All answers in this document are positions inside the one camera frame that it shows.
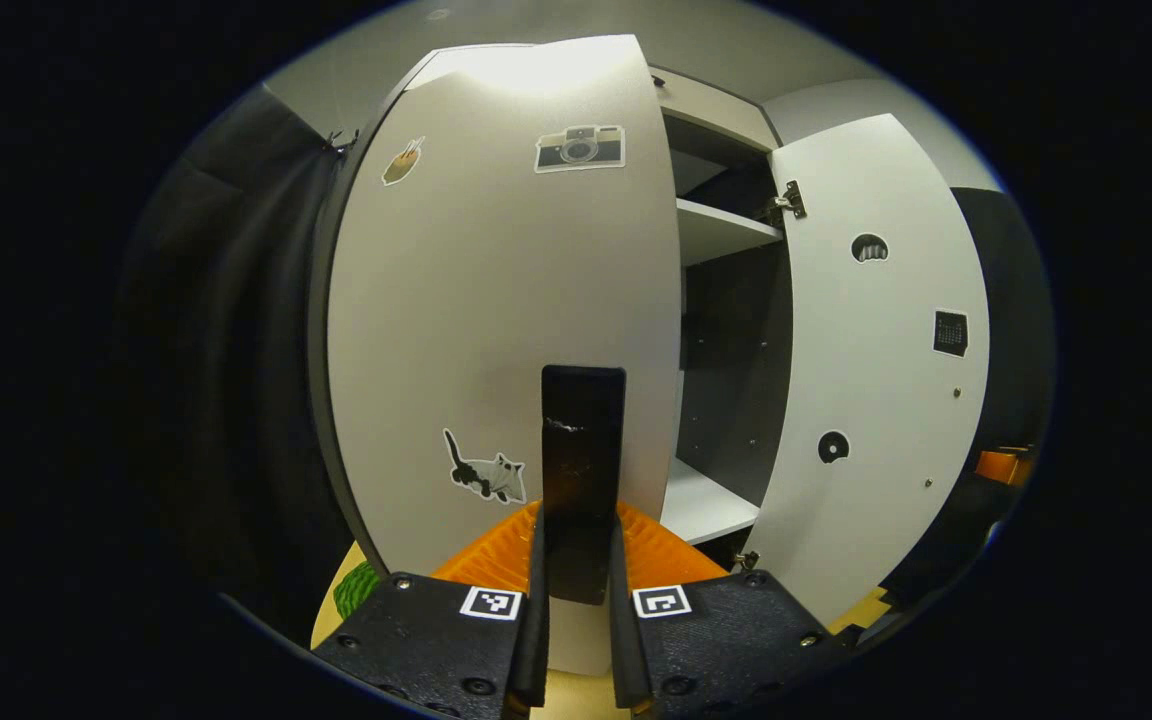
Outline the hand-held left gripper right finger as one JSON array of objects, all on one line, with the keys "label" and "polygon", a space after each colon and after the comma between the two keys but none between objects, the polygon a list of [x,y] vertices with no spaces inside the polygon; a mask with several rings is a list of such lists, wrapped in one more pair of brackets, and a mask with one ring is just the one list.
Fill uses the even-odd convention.
[{"label": "hand-held left gripper right finger", "polygon": [[611,655],[634,717],[783,717],[787,702],[856,652],[763,570],[726,571],[644,511],[617,503]]}]

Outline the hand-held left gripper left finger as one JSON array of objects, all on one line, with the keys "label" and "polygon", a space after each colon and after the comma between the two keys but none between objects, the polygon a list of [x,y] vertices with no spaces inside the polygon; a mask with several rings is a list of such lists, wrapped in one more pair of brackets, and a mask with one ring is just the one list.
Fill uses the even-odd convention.
[{"label": "hand-held left gripper left finger", "polygon": [[430,577],[376,579],[312,652],[403,719],[526,719],[547,688],[544,544],[526,503]]}]

